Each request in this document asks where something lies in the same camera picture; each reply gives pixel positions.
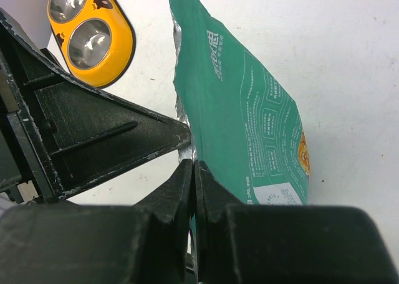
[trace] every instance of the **triangular black bracket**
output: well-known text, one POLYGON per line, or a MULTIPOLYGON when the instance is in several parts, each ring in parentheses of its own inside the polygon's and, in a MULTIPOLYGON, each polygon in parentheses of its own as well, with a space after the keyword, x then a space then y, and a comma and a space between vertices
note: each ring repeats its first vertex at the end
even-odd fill
MULTIPOLYGON (((1 132, 37 201, 66 199, 190 144, 179 121, 65 73, 3 10, 0 38, 1 132)), ((2 182, 0 192, 26 201, 17 185, 2 182)))

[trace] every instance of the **food bag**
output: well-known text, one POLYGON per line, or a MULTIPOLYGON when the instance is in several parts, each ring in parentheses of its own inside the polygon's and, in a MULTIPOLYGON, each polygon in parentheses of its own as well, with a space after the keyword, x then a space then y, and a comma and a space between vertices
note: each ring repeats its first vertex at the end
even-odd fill
POLYGON ((309 156, 295 101, 199 0, 170 0, 175 88, 196 157, 245 204, 305 204, 309 156))

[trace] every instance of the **nutrition label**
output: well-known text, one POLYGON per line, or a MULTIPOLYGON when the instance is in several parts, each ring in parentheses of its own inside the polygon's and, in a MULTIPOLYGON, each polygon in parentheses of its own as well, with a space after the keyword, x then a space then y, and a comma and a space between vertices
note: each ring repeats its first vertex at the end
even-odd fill
POLYGON ((301 204, 306 173, 299 162, 302 125, 293 99, 244 52, 241 114, 248 147, 248 203, 301 204))

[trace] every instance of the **green bag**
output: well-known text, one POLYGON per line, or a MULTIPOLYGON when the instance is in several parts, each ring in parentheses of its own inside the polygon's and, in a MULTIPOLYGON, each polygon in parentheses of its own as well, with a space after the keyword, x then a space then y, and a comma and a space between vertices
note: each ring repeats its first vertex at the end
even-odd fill
POLYGON ((246 204, 305 204, 309 157, 293 99, 199 0, 170 7, 174 84, 198 160, 246 204))

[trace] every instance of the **metal bowl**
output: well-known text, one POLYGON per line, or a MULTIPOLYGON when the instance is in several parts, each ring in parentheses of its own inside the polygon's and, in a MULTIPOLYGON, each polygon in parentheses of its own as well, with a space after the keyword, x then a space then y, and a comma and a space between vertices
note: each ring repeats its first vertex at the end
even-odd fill
POLYGON ((89 19, 72 33, 68 46, 69 60, 78 69, 91 69, 107 55, 111 30, 101 19, 89 19))
POLYGON ((50 17, 58 23, 68 22, 79 14, 85 3, 86 0, 50 0, 50 17))

